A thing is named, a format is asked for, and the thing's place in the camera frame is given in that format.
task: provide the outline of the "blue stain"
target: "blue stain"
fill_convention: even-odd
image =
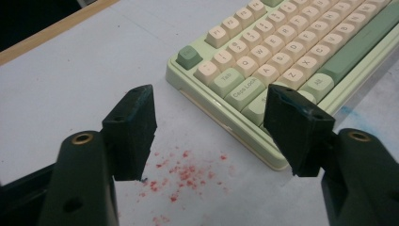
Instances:
[[[362,117],[353,108],[344,105],[340,109],[340,111],[341,113],[347,115],[346,119],[348,120],[349,124],[353,125],[354,129],[359,129],[378,137],[379,135],[378,129],[375,129],[366,119],[364,119],[364,117]]]

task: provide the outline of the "green keycap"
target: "green keycap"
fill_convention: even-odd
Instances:
[[[186,70],[192,69],[202,61],[202,57],[192,46],[187,45],[179,51],[176,62]]]
[[[261,125],[264,117],[264,109],[266,108],[267,89],[261,95],[247,105],[241,112],[245,117],[256,125]]]
[[[398,1],[386,6],[317,72],[338,84],[397,25],[398,12]]]
[[[241,111],[264,89],[264,84],[258,78],[249,77],[233,89],[231,93],[227,94],[225,100],[235,109]]]
[[[209,85],[209,88],[221,98],[224,98],[229,92],[244,81],[244,76],[234,68],[228,68],[218,75]]]
[[[313,95],[316,99],[316,103],[319,103],[333,88],[334,82],[330,76],[317,73],[312,76],[300,90],[307,91]]]
[[[280,4],[283,0],[261,0],[262,3],[264,3],[265,5],[273,8],[276,5]]]

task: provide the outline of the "table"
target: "table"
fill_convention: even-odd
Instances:
[[[170,56],[245,3],[120,0],[1,66],[2,185],[54,163],[64,138],[101,130],[129,89],[152,84],[158,129],[147,182],[116,183],[120,225],[328,225],[322,173],[271,170],[165,79]],[[396,160],[398,57],[340,110],[335,128],[378,136]]]

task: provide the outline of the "keyboard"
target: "keyboard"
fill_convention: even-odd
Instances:
[[[283,170],[263,128],[268,85],[298,90],[334,115],[398,46],[398,21],[399,0],[254,0],[172,56],[166,79]]]

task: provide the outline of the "dark background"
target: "dark background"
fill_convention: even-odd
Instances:
[[[75,0],[0,0],[0,52],[80,8]]]

